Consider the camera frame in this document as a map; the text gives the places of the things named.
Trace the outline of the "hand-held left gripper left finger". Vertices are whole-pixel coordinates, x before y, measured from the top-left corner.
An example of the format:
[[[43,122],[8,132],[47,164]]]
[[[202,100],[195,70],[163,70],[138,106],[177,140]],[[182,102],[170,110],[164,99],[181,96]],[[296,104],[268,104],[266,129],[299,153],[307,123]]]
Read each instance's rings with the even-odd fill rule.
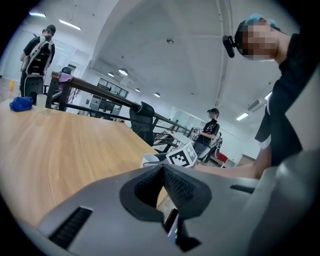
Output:
[[[140,221],[162,222],[164,214],[157,210],[157,202],[164,187],[163,165],[153,165],[142,170],[143,173],[121,187],[120,202],[133,217]]]

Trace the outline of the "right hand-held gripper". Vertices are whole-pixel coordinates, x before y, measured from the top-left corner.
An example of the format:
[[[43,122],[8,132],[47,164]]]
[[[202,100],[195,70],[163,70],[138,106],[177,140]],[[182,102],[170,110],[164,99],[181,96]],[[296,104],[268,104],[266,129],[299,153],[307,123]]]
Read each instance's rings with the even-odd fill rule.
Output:
[[[198,158],[197,153],[190,142],[180,145],[170,152],[158,153],[155,154],[155,156],[161,162],[165,161],[171,165],[185,168],[193,167]]]

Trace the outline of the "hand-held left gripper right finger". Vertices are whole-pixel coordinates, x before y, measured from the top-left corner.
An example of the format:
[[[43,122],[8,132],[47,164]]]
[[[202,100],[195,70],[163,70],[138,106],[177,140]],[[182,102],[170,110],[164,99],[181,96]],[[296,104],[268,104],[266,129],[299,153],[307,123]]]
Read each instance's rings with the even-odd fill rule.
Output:
[[[200,216],[212,199],[209,186],[199,172],[177,165],[163,166],[163,186],[181,219]]]

